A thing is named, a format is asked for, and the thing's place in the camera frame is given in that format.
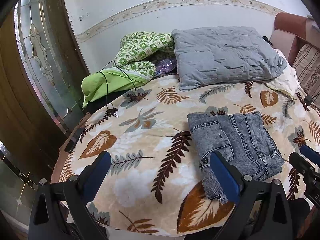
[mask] gray quilted cushion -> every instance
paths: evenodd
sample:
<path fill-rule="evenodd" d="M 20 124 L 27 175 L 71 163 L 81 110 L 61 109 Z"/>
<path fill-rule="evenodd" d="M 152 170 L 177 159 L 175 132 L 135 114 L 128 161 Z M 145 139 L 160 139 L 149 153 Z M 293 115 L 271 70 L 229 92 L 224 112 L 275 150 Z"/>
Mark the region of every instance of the gray quilted cushion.
<path fill-rule="evenodd" d="M 206 27 L 173 30 L 179 89 L 203 85 L 269 80 L 280 76 L 286 61 L 253 27 Z"/>

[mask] floral wall border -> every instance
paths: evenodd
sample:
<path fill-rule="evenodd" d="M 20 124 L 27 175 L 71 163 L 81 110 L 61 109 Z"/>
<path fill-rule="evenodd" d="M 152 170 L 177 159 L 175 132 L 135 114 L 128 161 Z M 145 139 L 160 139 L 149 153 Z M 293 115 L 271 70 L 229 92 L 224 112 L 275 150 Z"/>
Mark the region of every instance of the floral wall border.
<path fill-rule="evenodd" d="M 102 31 L 110 28 L 118 23 L 124 22 L 125 20 L 143 15 L 145 13 L 154 12 L 164 8 L 171 8 L 183 5 L 195 5 L 195 4 L 225 4 L 225 5 L 235 5 L 246 8 L 252 8 L 255 10 L 263 11 L 268 14 L 276 15 L 282 10 L 262 3 L 255 0 L 154 0 L 140 5 L 136 5 L 122 12 L 119 12 L 86 30 L 85 32 L 76 35 L 78 43 L 82 43 L 92 38 L 94 35 L 101 33 Z"/>

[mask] green fabric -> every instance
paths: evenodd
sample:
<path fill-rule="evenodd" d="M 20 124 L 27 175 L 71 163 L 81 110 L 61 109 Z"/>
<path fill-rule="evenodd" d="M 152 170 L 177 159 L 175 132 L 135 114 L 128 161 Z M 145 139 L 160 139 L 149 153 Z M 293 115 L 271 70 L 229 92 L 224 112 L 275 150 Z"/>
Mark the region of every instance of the green fabric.
<path fill-rule="evenodd" d="M 154 63 L 157 58 L 174 56 L 174 42 L 169 33 L 128 34 L 121 39 L 120 48 L 115 57 L 116 66 L 127 73 L 135 87 L 140 87 L 152 79 L 156 72 Z M 132 89 L 131 80 L 116 66 L 101 71 L 106 75 L 108 92 Z M 94 73 L 83 79 L 83 108 L 89 101 L 93 102 L 107 94 L 106 79 L 101 73 Z"/>
<path fill-rule="evenodd" d="M 107 68 L 101 70 L 101 72 L 105 74 L 108 80 L 109 93 L 133 88 L 131 80 L 117 68 Z M 124 72 L 132 79 L 135 87 L 140 87 L 149 81 L 143 75 L 137 75 L 126 70 Z M 106 80 L 99 72 L 91 74 L 83 79 L 81 89 L 84 94 L 82 107 L 85 108 L 89 101 L 93 102 L 107 94 Z"/>

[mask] gray jeans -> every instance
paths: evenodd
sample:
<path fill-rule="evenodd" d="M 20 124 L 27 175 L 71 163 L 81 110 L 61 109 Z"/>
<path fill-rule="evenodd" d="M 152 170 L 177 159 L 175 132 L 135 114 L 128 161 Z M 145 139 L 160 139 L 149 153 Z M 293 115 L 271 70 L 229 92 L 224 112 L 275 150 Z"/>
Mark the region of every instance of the gray jeans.
<path fill-rule="evenodd" d="M 249 174 L 258 181 L 282 171 L 284 159 L 264 128 L 260 112 L 215 116 L 188 114 L 188 125 L 200 157 L 202 185 L 208 199 L 227 202 L 209 164 L 215 150 L 241 174 Z"/>

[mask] leaf-patterned blanket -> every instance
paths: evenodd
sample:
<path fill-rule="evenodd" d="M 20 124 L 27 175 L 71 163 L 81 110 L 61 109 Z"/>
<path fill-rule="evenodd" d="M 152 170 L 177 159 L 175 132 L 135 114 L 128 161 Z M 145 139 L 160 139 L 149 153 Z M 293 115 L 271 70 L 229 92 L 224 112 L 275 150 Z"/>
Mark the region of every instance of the leaf-patterned blanket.
<path fill-rule="evenodd" d="M 304 197 L 305 184 L 288 163 L 293 151 L 308 144 L 320 151 L 320 118 L 314 105 L 303 103 L 298 90 L 290 99 L 264 84 L 220 84 L 187 92 L 178 89 L 178 75 L 169 75 L 129 91 L 94 113 L 60 181 L 80 174 L 107 150 L 111 168 L 88 210 L 113 228 L 137 233 L 180 236 L 221 226 L 233 203 L 208 200 L 199 174 L 199 159 L 188 130 L 194 112 L 234 114 L 260 111 L 283 158 L 282 181 L 288 199 Z"/>

